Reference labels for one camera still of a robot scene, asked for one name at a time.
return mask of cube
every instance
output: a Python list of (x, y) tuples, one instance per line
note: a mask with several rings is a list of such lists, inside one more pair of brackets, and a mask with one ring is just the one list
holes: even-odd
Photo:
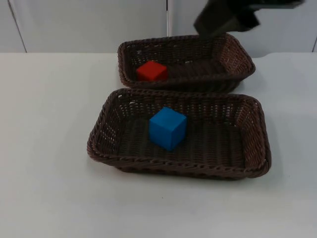
[(166, 150), (172, 151), (185, 138), (186, 126), (186, 116), (164, 107), (150, 119), (150, 140)]
[(137, 76), (139, 81), (166, 80), (167, 67), (154, 61), (148, 61), (137, 69)]

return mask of white wall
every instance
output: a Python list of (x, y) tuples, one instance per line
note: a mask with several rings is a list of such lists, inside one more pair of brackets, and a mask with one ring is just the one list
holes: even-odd
[(166, 36), (166, 0), (11, 0), (28, 52), (116, 52)]
[(21, 38), (6, 0), (0, 0), (0, 52), (24, 52)]
[[(169, 0), (172, 35), (195, 34), (193, 23), (207, 0)], [(253, 57), (271, 52), (311, 52), (317, 37), (317, 0), (296, 9), (269, 9), (256, 13), (261, 26), (232, 33)]]

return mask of blue cube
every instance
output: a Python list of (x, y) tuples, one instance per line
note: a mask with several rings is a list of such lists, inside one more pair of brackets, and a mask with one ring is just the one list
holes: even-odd
[(186, 126), (186, 116), (164, 107), (150, 119), (150, 140), (172, 151), (184, 139)]

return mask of wicker basket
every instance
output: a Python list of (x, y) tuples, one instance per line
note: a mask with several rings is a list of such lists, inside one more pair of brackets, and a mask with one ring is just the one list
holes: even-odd
[[(178, 36), (125, 42), (118, 59), (121, 82), (130, 88), (230, 92), (255, 71), (251, 58), (229, 34), (212, 40)], [(137, 80), (136, 69), (149, 60), (167, 66), (167, 81)]]
[[(173, 152), (148, 138), (148, 120), (163, 106), (188, 117)], [(87, 151), (125, 172), (210, 179), (255, 178), (271, 166), (261, 105), (245, 95), (120, 89), (104, 104)]]

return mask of toy block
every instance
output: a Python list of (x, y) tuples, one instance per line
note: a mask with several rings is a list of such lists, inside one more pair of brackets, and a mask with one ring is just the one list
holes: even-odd
[(139, 81), (166, 80), (167, 67), (154, 61), (148, 61), (137, 69), (137, 76)]
[(150, 119), (150, 140), (172, 151), (185, 138), (186, 126), (186, 116), (164, 107)]

